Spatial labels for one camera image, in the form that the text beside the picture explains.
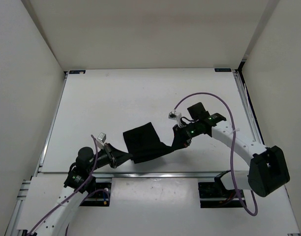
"purple cable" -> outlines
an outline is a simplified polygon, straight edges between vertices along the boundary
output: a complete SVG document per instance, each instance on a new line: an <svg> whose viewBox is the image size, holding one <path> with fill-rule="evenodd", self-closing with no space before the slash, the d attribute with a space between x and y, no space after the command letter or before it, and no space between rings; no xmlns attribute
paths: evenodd
<svg viewBox="0 0 301 236"><path fill-rule="evenodd" d="M234 172L234 148L235 148L235 142L236 142L236 127L235 127L235 123L234 123L233 114L232 114L229 106L227 105L227 103L223 99L221 99L219 96L217 96L217 95L215 95L213 93L210 93L210 92L196 92L196 93L190 94L187 97L183 98L175 106L174 110L177 109L177 107L181 104L181 102L183 102L187 98L195 96L195 95L199 95L199 94L210 95L210 96L216 97L218 100L220 100L225 105L225 107L228 110L228 113L229 113L229 116L230 116L230 120L231 120L231 124L232 124L232 127L233 127L233 141L231 143L231 150L230 150L230 173L231 173L231 178L233 180L233 184L234 184L234 188L235 188L235 191L236 191L236 195L237 195L237 197L239 199L240 204L243 206L243 208L245 209L246 212L248 212L252 216L256 216L258 214L258 204L257 204L257 202L255 200L254 192L251 191L252 200L253 200L253 203L254 203L254 212L251 212L248 209L248 207L244 204L244 202L242 200L242 197L241 197L241 193L238 190L238 186L237 186L237 182L236 182L236 178L235 178L235 172Z"/></svg>
<svg viewBox="0 0 301 236"><path fill-rule="evenodd" d="M88 176L88 178L81 184L81 186L79 186L79 188L77 188L70 196L68 196L67 198L65 198L60 204L58 204L58 205L56 205L54 208L52 208L52 210L50 210L47 214L45 214L45 216L43 216L42 218L41 218L41 220L39 220L38 221L38 223L37 224L35 224L35 226L30 230L30 232L27 234L27 236L29 236L29 235L32 235L32 232L45 220L45 219L47 219L54 211L56 211L62 204L64 204L64 203L66 203L69 199L71 199L75 194L77 194L78 193L78 191L80 191L83 187L84 187L84 185L88 182L88 181L90 181L91 179L92 179L92 174L93 174L93 172L95 171L95 166L96 166L96 164L97 164L97 159L98 159L98 146L97 146L97 143L96 143L96 138L93 136L93 135L91 135L91 137L92 137L92 139L93 139L93 141L94 141L94 143L95 143L95 148L96 148L96 155L95 155L95 162L94 162L94 164L93 164L93 168L92 168L92 170L91 170L91 172L90 172L90 174L89 174L89 176Z"/></svg>
<svg viewBox="0 0 301 236"><path fill-rule="evenodd" d="M104 189L97 189L97 190L93 191L92 193L89 193L89 194L84 198L84 200L81 202L81 204L82 204L87 198L90 198L92 195L94 195L95 193L100 192L100 191L102 191L102 192L104 192L104 193L107 194L107 196L108 196L108 201L110 202L110 195L109 195L108 191L106 191L106 190L104 190ZM66 227L66 230L65 230L65 236L67 236L67 231L68 231L68 226Z"/></svg>

